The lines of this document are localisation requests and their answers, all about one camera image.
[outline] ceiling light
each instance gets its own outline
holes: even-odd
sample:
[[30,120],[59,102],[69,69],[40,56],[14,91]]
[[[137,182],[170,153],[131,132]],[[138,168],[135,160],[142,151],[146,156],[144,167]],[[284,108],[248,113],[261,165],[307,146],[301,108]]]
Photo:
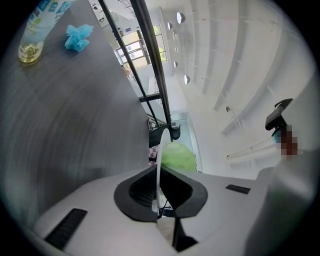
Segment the ceiling light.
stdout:
[[184,83],[187,85],[190,82],[190,77],[187,76],[186,74],[184,75]]
[[181,12],[176,13],[176,20],[179,24],[185,21],[185,16]]

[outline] black opening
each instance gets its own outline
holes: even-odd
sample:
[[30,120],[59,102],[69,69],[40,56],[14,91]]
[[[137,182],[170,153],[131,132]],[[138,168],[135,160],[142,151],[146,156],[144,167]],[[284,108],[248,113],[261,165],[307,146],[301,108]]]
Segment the black opening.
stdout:
[[242,194],[248,194],[250,191],[250,188],[248,187],[243,187],[243,186],[236,186],[236,185],[228,185],[225,187],[228,190],[236,191]]

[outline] black vent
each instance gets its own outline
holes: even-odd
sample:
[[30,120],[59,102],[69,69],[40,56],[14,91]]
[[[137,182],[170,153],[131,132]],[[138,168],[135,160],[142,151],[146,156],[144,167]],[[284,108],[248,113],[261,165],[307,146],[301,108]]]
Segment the black vent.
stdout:
[[76,208],[72,209],[46,237],[45,241],[59,250],[62,250],[87,213],[88,212],[86,210]]
[[149,172],[147,175],[138,179],[129,188],[131,198],[138,204],[152,209],[152,201],[156,194],[156,170]]
[[246,195],[250,191],[250,188],[243,187],[243,186],[236,186],[236,185],[228,185],[226,187],[226,189],[232,190],[232,191],[236,191],[236,192],[239,192],[239,193],[242,193],[242,194],[246,194]]

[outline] gray table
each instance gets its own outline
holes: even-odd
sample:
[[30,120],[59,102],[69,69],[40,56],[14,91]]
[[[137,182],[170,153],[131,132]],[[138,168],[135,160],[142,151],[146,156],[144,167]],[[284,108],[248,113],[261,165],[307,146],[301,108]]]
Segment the gray table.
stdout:
[[[90,44],[64,47],[68,25],[88,24]],[[147,115],[88,0],[50,32],[41,59],[17,57],[25,25],[0,64],[2,196],[27,227],[81,185],[148,165]]]

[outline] wall-mounted device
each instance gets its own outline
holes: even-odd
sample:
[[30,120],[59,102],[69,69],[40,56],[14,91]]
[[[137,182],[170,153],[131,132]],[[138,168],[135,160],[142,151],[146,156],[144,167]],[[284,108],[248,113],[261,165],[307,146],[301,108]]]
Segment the wall-mounted device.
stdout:
[[293,101],[293,98],[287,98],[281,100],[274,105],[274,111],[267,116],[265,120],[265,129],[270,131],[275,128],[271,136],[273,136],[277,131],[281,131],[286,128],[286,121],[281,116],[281,113],[286,109],[286,107]]

